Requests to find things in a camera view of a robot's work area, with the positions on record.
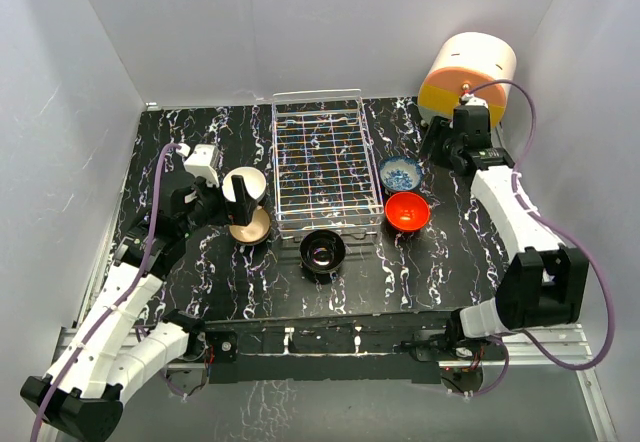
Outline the black bowl with beige outside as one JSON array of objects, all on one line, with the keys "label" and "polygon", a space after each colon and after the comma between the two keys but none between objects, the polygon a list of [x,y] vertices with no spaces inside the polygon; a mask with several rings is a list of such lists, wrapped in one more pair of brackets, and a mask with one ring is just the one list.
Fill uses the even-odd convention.
[{"label": "black bowl with beige outside", "polygon": [[307,234],[299,246],[303,266],[316,274],[337,271],[346,257],[346,245],[341,236],[331,230],[316,230]]}]

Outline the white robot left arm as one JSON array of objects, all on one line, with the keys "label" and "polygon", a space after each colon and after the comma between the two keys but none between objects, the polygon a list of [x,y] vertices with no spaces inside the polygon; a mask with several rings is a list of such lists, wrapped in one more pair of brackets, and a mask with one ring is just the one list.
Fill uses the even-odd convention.
[{"label": "white robot left arm", "polygon": [[169,313],[128,351],[122,349],[142,309],[206,226],[251,223],[266,193],[261,173],[241,167],[217,184],[187,171],[157,172],[152,205],[122,240],[102,291],[64,352],[20,395],[35,414],[30,438],[49,425],[80,441],[105,441],[132,396],[169,362],[200,358],[200,319]]}]

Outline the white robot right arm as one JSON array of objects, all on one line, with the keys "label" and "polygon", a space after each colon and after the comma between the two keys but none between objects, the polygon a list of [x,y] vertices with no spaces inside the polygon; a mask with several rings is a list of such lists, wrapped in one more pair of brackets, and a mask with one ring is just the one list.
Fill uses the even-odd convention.
[{"label": "white robot right arm", "polygon": [[576,322],[589,261],[538,222],[526,195],[513,188],[515,163],[493,146],[488,109],[459,105],[450,118],[433,117],[420,153],[470,180],[472,197],[489,214],[509,257],[494,297],[453,311],[441,345],[466,359],[490,336]]}]

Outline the blue floral porcelain bowl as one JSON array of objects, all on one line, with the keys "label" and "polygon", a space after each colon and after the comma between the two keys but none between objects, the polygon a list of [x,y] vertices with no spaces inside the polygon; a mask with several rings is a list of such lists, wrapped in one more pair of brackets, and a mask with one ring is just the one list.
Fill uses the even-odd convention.
[{"label": "blue floral porcelain bowl", "polygon": [[424,177],[424,171],[416,160],[394,156],[380,163],[379,176],[385,191],[392,194],[417,189]]}]

